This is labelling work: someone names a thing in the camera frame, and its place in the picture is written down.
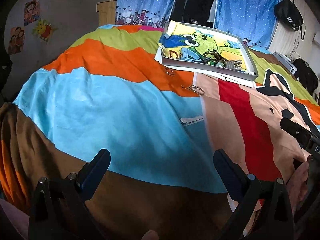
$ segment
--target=black hanging garment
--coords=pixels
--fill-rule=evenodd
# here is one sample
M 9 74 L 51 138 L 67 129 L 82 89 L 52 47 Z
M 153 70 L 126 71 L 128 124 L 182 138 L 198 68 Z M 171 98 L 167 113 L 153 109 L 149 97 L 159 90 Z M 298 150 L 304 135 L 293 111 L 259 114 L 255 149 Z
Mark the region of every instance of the black hanging garment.
M 210 9 L 214 0 L 176 0 L 171 19 L 176 22 L 194 23 L 212 27 L 212 22 L 207 22 Z
M 306 33 L 306 29 L 304 29 L 304 33 L 302 35 L 302 25 L 303 18 L 298 10 L 298 8 L 294 4 L 294 0 L 282 0 L 280 3 L 276 4 L 274 7 L 275 15 L 284 25 L 292 28 L 296 32 L 299 30 L 301 32 L 301 39 L 304 39 L 304 35 Z
M 301 85 L 312 95 L 318 87 L 318 77 L 303 59 L 297 58 L 292 64 L 297 68 L 294 76 L 299 78 Z

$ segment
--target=cartoon eye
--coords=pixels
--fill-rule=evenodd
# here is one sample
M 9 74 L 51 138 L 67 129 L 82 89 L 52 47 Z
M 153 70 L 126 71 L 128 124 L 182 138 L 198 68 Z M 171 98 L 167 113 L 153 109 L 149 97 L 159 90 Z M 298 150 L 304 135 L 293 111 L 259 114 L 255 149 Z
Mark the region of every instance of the cartoon eye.
M 183 37 L 185 37 L 188 40 L 195 40 L 196 39 L 196 37 L 191 34 L 184 34 Z
M 188 46 L 192 46 L 192 47 L 199 46 L 199 43 L 194 40 L 185 40 L 184 43 L 187 44 Z

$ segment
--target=poster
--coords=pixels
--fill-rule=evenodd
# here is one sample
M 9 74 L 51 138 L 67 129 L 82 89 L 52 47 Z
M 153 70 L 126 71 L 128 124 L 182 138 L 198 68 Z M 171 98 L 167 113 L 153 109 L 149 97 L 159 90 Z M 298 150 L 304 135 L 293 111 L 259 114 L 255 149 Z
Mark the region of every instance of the poster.
M 8 46 L 8 54 L 16 54 L 23 50 L 24 44 L 24 28 L 13 27 L 10 30 L 10 41 Z
M 27 2 L 24 6 L 24 26 L 40 19 L 39 0 Z
M 37 22 L 36 27 L 33 28 L 32 34 L 38 36 L 44 41 L 48 41 L 55 30 L 56 29 L 53 28 L 51 23 L 40 18 Z

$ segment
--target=orange fabric stripe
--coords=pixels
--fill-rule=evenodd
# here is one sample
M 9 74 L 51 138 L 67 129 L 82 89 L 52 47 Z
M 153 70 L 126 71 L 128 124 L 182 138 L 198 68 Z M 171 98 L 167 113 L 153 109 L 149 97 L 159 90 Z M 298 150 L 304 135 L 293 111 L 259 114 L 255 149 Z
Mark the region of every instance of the orange fabric stripe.
M 116 27 L 119 30 L 125 30 L 128 33 L 136 33 L 139 28 L 141 28 L 141 25 L 121 25 Z
M 313 120 L 313 122 L 316 124 L 316 125 L 320 125 L 320 106 L 316 106 L 314 105 L 313 103 L 311 103 L 309 100 L 307 99 L 299 99 L 297 97 L 294 97 L 294 99 L 305 105 L 308 110 L 309 110 L 309 113 L 310 113 L 310 116 L 311 116 L 311 119 Z
M 9 203 L 28 214 L 29 202 L 26 182 L 15 170 L 4 141 L 1 140 L 0 144 L 0 181 L 4 195 Z
M 174 70 L 175 76 L 170 76 L 154 57 L 154 54 L 140 47 L 123 51 L 100 41 L 86 39 L 83 44 L 69 48 L 44 68 L 64 74 L 85 67 L 90 74 L 116 76 L 137 83 L 150 80 L 161 91 L 172 91 L 182 97 L 198 97 L 195 92 L 181 87 L 192 85 L 193 72 Z

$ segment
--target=bedsheet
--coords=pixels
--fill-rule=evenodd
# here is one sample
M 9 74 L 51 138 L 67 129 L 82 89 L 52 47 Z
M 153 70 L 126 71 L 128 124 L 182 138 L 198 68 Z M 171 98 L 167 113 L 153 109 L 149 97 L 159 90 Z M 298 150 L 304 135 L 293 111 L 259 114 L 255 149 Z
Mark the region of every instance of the bedsheet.
M 320 109 L 271 54 L 250 50 L 254 88 L 154 60 L 161 31 L 99 28 L 31 75 L 0 109 L 0 181 L 28 212 L 41 176 L 78 172 L 101 148 L 111 165 L 86 205 L 110 239 L 209 239 L 232 213 L 212 156 L 223 148 L 245 172 L 288 181 L 306 154 L 283 117 L 319 135 Z M 205 95 L 184 89 L 197 85 Z

